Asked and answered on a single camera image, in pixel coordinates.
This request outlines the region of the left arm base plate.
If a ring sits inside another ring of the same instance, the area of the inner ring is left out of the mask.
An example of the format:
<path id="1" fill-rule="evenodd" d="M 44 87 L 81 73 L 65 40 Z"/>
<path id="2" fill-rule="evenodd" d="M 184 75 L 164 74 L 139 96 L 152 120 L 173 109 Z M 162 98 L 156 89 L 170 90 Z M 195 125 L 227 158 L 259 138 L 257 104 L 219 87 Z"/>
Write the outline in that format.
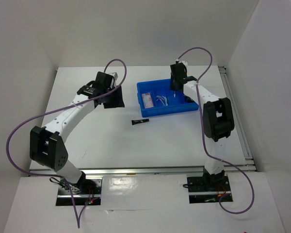
<path id="1" fill-rule="evenodd" d="M 93 178 L 93 182 L 96 183 L 96 187 L 89 186 L 85 191 L 80 191 L 74 186 L 70 186 L 72 194 L 74 196 L 76 206 L 98 206 L 101 205 L 101 188 L 102 188 L 102 178 Z M 53 179 L 51 181 L 58 185 L 56 206 L 72 206 L 71 194 L 67 185 L 63 180 Z"/>

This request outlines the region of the clear false eyelash box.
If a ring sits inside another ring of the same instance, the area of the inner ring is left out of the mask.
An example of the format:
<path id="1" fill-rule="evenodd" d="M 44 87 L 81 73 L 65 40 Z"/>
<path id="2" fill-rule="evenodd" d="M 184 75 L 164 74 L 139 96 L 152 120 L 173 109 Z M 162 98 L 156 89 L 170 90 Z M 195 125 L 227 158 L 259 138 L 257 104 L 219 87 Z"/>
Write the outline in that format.
<path id="1" fill-rule="evenodd" d="M 143 93 L 141 96 L 142 96 L 142 101 L 143 101 L 145 109 L 154 107 L 153 100 L 149 92 Z"/>

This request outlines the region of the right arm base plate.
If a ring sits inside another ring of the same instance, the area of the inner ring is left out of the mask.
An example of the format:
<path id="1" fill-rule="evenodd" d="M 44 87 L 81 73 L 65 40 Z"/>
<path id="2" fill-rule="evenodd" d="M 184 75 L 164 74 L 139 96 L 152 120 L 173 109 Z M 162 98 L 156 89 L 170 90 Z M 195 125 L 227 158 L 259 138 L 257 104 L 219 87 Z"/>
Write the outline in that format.
<path id="1" fill-rule="evenodd" d="M 227 176 L 219 183 L 207 186 L 202 177 L 188 177 L 187 183 L 182 185 L 188 190 L 189 203 L 233 202 L 229 179 Z"/>

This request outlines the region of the purple eyelash curler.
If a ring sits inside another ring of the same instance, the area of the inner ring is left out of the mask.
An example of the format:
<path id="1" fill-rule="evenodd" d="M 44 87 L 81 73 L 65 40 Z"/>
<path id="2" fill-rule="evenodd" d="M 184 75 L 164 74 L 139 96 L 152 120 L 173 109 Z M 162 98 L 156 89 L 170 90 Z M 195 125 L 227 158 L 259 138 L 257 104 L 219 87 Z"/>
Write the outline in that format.
<path id="1" fill-rule="evenodd" d="M 161 97 L 162 96 L 156 96 L 156 101 L 160 101 L 162 103 Z"/>

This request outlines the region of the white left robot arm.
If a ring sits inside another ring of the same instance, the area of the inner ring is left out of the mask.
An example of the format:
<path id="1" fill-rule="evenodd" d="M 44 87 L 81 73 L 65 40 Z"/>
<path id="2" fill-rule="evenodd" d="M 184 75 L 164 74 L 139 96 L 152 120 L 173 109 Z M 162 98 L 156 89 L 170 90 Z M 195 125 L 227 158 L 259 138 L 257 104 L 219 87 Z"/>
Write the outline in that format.
<path id="1" fill-rule="evenodd" d="M 75 127 L 98 105 L 102 104 L 105 109 L 125 106 L 122 89 L 116 87 L 117 78 L 116 72 L 98 72 L 95 80 L 77 91 L 69 109 L 45 126 L 33 127 L 30 132 L 31 160 L 66 179 L 69 189 L 76 194 L 94 194 L 98 187 L 69 161 L 65 142 Z"/>

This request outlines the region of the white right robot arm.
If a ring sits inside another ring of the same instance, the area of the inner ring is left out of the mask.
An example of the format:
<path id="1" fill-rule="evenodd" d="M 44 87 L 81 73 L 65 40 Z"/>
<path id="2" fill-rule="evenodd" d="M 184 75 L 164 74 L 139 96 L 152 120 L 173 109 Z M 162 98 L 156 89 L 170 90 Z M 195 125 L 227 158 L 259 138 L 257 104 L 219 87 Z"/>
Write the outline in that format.
<path id="1" fill-rule="evenodd" d="M 229 98 L 220 98 L 187 75 L 187 62 L 176 60 L 171 68 L 170 89 L 180 91 L 199 106 L 202 141 L 207 159 L 201 177 L 190 177 L 183 187 L 189 192 L 211 192 L 224 185 L 226 142 L 235 128 Z"/>

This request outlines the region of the black mascara tube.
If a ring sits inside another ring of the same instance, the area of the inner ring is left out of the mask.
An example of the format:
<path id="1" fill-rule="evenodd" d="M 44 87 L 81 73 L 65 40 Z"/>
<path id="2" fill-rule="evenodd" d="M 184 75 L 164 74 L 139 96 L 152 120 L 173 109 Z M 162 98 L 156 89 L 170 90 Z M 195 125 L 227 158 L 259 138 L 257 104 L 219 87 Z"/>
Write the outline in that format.
<path id="1" fill-rule="evenodd" d="M 141 123 L 146 123 L 146 122 L 149 122 L 149 119 L 132 120 L 131 124 L 136 125 L 136 124 L 141 124 Z"/>

